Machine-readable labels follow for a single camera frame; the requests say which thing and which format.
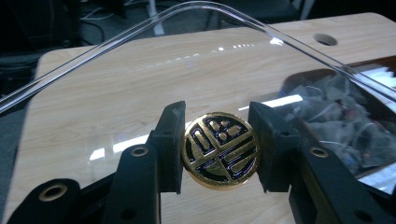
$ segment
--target engraved symbol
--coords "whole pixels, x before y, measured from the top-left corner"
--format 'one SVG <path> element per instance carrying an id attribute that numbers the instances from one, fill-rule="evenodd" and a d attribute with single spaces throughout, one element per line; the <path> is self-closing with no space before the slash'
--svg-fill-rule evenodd
<path id="1" fill-rule="evenodd" d="M 186 169 L 201 185 L 234 189 L 257 170 L 260 147 L 247 122 L 232 114 L 216 112 L 201 116 L 187 128 L 182 158 Z"/>

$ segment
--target wooden table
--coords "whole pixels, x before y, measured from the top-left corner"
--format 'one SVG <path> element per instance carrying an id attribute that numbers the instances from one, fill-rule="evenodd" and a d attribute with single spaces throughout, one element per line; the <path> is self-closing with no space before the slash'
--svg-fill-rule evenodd
<path id="1" fill-rule="evenodd" d="M 273 27 L 342 63 L 396 54 L 396 23 L 372 13 Z M 316 34 L 337 45 L 319 44 Z M 273 98 L 289 75 L 323 67 L 268 40 L 246 28 L 142 39 L 53 83 L 29 105 L 5 219 L 43 182 L 73 178 L 85 187 L 114 172 L 121 143 L 141 141 L 168 104 L 186 100 L 186 121 L 216 110 L 245 119 L 237 108 Z M 86 49 L 44 55 L 37 75 Z M 184 172 L 181 190 L 162 195 L 163 223 L 294 222 L 288 194 L 265 194 L 256 175 L 239 189 L 214 191 Z"/>

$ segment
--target round gold medallion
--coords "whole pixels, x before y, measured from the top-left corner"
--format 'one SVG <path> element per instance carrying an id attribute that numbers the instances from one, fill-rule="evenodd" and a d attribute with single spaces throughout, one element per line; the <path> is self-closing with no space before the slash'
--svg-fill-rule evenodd
<path id="1" fill-rule="evenodd" d="M 257 170 L 260 147 L 247 122 L 232 114 L 215 112 L 189 125 L 181 156 L 199 184 L 210 189 L 235 189 Z"/>

